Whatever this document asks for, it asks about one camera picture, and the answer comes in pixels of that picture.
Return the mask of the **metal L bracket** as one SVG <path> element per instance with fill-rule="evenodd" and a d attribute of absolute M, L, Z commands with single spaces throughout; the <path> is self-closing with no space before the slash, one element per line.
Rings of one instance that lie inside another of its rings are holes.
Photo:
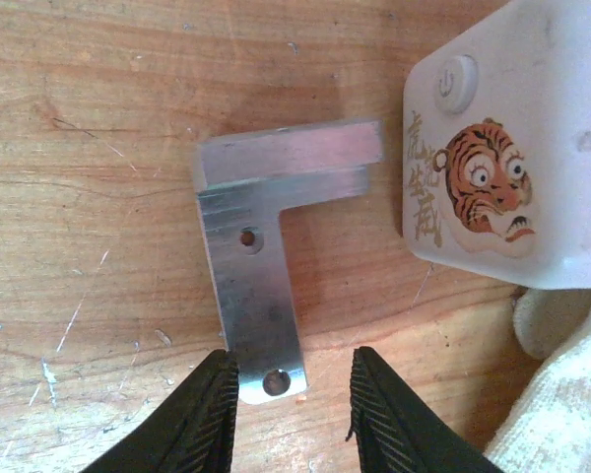
<path fill-rule="evenodd" d="M 383 157 L 378 120 L 340 120 L 212 138 L 193 184 L 226 346 L 250 405 L 304 392 L 283 211 L 363 195 Z"/>

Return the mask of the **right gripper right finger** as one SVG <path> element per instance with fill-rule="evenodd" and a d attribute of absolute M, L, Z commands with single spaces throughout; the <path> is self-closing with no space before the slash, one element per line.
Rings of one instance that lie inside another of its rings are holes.
<path fill-rule="evenodd" d="M 362 472 L 498 472 L 372 348 L 354 350 L 351 423 Z"/>

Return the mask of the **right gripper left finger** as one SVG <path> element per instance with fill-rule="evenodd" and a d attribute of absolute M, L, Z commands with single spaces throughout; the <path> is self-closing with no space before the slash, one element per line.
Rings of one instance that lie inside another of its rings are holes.
<path fill-rule="evenodd" d="M 238 402 L 232 353 L 210 353 L 135 430 L 87 472 L 229 472 Z"/>

